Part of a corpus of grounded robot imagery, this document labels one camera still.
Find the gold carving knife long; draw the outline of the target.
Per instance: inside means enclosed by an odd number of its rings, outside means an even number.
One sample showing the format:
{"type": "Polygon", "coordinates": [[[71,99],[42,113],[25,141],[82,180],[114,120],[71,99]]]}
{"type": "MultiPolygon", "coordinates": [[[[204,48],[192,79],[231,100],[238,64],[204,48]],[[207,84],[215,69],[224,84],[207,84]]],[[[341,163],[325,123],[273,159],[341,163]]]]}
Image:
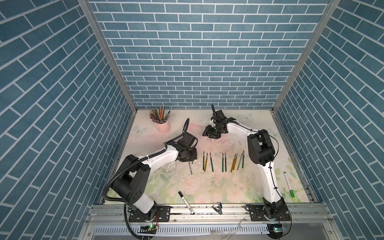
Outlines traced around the gold carving knife long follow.
{"type": "Polygon", "coordinates": [[[208,153],[206,153],[206,157],[205,157],[204,172],[207,171],[207,165],[208,165],[208,153]]]}

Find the silver carving knife capped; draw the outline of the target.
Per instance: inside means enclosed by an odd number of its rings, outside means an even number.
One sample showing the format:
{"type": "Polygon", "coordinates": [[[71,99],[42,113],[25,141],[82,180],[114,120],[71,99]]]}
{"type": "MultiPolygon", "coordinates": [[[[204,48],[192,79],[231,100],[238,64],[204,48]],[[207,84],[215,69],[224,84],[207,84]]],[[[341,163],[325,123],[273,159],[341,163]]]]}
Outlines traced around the silver carving knife capped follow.
{"type": "Polygon", "coordinates": [[[240,157],[239,157],[239,162],[238,162],[238,165],[237,165],[237,171],[240,169],[240,166],[242,165],[244,153],[245,152],[242,152],[240,157]]]}

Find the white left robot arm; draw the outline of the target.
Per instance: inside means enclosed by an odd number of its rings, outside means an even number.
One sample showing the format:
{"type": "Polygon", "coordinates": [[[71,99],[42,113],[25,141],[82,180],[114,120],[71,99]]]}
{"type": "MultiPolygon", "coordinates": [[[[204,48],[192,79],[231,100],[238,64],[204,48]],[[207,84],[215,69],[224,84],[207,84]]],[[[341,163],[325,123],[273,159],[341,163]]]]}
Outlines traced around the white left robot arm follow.
{"type": "Polygon", "coordinates": [[[197,160],[198,139],[188,132],[164,143],[164,147],[150,155],[136,157],[128,155],[107,183],[103,198],[110,202],[121,202],[139,210],[151,219],[157,211],[157,203],[145,193],[150,174],[162,166],[179,161],[197,160]]]}

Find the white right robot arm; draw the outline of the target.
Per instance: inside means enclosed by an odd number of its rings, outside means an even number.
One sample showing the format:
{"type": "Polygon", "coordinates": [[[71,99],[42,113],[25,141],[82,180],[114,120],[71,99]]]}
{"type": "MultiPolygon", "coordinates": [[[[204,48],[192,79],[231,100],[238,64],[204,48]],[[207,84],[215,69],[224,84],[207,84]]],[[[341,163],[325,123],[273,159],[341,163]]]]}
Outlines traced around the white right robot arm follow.
{"type": "Polygon", "coordinates": [[[235,118],[228,118],[223,111],[216,111],[212,106],[213,116],[205,128],[203,136],[219,139],[222,134],[235,134],[246,138],[251,161],[256,164],[262,174],[264,184],[264,211],[268,218],[274,218],[287,208],[284,198],[277,186],[274,171],[275,148],[267,130],[255,130],[243,126],[235,118]]]}

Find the pink metal pencil cup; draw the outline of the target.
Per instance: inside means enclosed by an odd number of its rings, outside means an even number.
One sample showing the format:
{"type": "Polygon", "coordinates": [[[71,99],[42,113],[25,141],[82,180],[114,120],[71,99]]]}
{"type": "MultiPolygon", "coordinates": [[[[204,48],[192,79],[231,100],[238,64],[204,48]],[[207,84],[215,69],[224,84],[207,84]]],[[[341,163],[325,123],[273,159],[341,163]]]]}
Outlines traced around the pink metal pencil cup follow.
{"type": "Polygon", "coordinates": [[[171,130],[171,121],[167,119],[164,123],[155,123],[155,126],[158,129],[158,132],[161,134],[167,134],[171,130]]]}

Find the coloured pencils bundle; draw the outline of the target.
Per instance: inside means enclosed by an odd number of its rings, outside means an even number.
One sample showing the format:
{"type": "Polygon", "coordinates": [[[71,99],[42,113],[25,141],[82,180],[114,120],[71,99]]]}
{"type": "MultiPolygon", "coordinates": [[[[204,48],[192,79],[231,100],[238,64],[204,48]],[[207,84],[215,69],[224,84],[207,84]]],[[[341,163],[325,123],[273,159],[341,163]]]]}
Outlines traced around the coloured pencils bundle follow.
{"type": "Polygon", "coordinates": [[[158,107],[150,110],[150,119],[156,124],[164,124],[167,122],[171,114],[171,111],[167,111],[165,107],[158,107]]]}

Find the black marker pen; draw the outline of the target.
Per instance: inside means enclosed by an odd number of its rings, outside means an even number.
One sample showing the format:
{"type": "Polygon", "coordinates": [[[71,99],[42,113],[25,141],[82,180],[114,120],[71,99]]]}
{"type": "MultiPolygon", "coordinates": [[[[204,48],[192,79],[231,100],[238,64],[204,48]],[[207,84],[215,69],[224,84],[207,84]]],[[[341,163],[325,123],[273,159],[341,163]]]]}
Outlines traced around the black marker pen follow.
{"type": "Polygon", "coordinates": [[[189,211],[191,212],[192,215],[195,214],[195,211],[194,209],[192,208],[192,206],[188,203],[187,199],[184,197],[183,193],[181,191],[178,192],[179,196],[181,197],[181,199],[183,200],[183,202],[185,203],[186,207],[189,209],[189,211]]]}

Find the black binder clip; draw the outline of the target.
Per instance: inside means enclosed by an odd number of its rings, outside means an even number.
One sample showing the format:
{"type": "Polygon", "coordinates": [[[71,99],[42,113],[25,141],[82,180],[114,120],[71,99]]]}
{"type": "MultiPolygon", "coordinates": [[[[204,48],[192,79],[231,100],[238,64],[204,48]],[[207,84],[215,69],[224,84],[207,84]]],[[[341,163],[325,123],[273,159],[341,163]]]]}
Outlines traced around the black binder clip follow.
{"type": "Polygon", "coordinates": [[[222,210],[223,205],[222,205],[222,203],[217,202],[217,204],[216,204],[216,205],[213,205],[212,208],[214,209],[214,211],[215,211],[217,214],[219,214],[219,215],[222,215],[222,214],[223,214],[223,210],[222,210]]]}

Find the green white marker pen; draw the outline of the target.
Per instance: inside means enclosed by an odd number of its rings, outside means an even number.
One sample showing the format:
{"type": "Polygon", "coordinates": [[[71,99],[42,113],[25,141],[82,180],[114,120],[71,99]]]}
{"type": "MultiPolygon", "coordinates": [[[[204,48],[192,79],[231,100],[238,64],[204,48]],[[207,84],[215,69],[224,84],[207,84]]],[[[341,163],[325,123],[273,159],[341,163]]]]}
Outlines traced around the green white marker pen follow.
{"type": "Polygon", "coordinates": [[[287,186],[288,186],[288,189],[289,189],[289,192],[290,192],[290,196],[291,196],[291,198],[294,198],[295,197],[295,193],[294,193],[294,190],[292,188],[292,185],[291,185],[288,173],[284,172],[284,176],[285,176],[285,179],[286,179],[286,182],[287,182],[287,186]]]}

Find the aluminium front rail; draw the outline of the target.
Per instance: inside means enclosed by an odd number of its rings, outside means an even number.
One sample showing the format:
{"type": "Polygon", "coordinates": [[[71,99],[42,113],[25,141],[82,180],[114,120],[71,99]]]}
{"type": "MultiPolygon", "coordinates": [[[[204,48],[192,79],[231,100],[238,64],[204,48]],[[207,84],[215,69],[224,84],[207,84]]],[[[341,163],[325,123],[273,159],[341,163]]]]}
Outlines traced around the aluminium front rail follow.
{"type": "Polygon", "coordinates": [[[288,211],[268,220],[260,204],[159,205],[160,213],[143,222],[121,205],[95,205],[81,231],[82,240],[339,240],[341,233],[325,204],[289,204],[288,211]]]}

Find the aluminium corner frame post right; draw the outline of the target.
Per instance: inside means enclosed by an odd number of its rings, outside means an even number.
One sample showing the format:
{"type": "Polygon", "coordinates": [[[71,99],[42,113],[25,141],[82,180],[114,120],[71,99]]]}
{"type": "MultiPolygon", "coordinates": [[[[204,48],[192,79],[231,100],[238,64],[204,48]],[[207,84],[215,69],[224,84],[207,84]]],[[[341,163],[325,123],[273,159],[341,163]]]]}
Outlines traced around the aluminium corner frame post right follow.
{"type": "Polygon", "coordinates": [[[341,0],[330,0],[328,5],[325,7],[325,10],[314,28],[314,31],[309,38],[302,54],[298,58],[298,61],[296,65],[293,67],[293,70],[290,74],[290,76],[287,78],[287,81],[282,88],[281,93],[279,94],[276,102],[274,103],[272,107],[272,112],[276,113],[280,106],[282,105],[284,98],[287,96],[290,88],[293,86],[296,78],[298,77],[300,71],[302,70],[306,60],[308,59],[309,55],[311,54],[312,50],[314,49],[316,43],[318,42],[321,34],[323,33],[324,29],[326,28],[328,22],[330,21],[332,15],[336,11],[337,7],[339,6],[341,0]]]}

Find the aluminium corner frame post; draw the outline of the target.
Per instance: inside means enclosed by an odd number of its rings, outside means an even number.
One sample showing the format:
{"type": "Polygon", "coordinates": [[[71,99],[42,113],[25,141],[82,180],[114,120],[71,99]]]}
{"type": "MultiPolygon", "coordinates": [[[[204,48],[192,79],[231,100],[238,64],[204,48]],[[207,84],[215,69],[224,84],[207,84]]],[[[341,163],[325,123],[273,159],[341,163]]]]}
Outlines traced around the aluminium corner frame post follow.
{"type": "Polygon", "coordinates": [[[129,106],[131,107],[132,111],[134,114],[137,113],[137,107],[129,93],[129,90],[127,88],[127,85],[123,79],[123,76],[121,74],[121,71],[119,70],[119,67],[115,61],[115,58],[110,50],[110,47],[107,43],[107,40],[101,30],[101,27],[97,21],[97,18],[93,12],[93,9],[91,7],[91,4],[89,1],[86,1],[86,0],[78,0],[78,3],[95,35],[95,38],[97,39],[100,47],[101,47],[101,50],[103,51],[106,59],[107,59],[107,62],[114,74],[114,76],[116,77],[116,80],[119,84],[119,86],[121,87],[122,91],[123,91],[123,94],[129,104],[129,106]]]}
{"type": "Polygon", "coordinates": [[[290,88],[293,86],[296,78],[298,77],[300,71],[302,70],[306,60],[308,59],[309,55],[311,54],[312,50],[314,49],[316,43],[318,42],[321,34],[323,33],[324,29],[326,28],[328,22],[330,21],[332,15],[336,11],[337,7],[339,6],[341,0],[330,0],[328,5],[325,7],[325,10],[314,28],[314,31],[309,38],[302,54],[298,58],[298,61],[296,65],[293,67],[293,70],[290,74],[290,76],[287,78],[287,81],[282,88],[281,93],[279,94],[276,102],[274,103],[272,107],[272,112],[276,113],[280,106],[282,105],[284,98],[287,96],[290,88]]]}

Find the aluminium corner frame post left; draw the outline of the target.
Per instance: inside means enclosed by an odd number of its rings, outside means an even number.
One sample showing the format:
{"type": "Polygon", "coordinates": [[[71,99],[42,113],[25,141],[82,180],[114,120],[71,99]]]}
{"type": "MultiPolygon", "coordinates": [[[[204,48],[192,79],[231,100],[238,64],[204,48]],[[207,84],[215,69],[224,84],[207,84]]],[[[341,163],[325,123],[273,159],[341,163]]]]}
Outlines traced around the aluminium corner frame post left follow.
{"type": "Polygon", "coordinates": [[[95,38],[97,39],[100,47],[101,47],[101,50],[103,51],[106,59],[107,59],[107,62],[114,74],[114,76],[116,77],[116,80],[119,84],[119,86],[121,87],[122,91],[123,91],[123,94],[129,104],[129,106],[131,107],[132,111],[134,114],[137,113],[137,107],[129,93],[129,90],[127,88],[127,85],[123,79],[123,76],[121,74],[121,71],[119,70],[119,67],[115,61],[115,58],[110,50],[110,47],[107,43],[107,40],[101,30],[101,27],[97,21],[97,18],[93,12],[93,9],[91,7],[91,4],[89,1],[86,1],[86,0],[78,0],[78,3],[95,35],[95,38]]]}

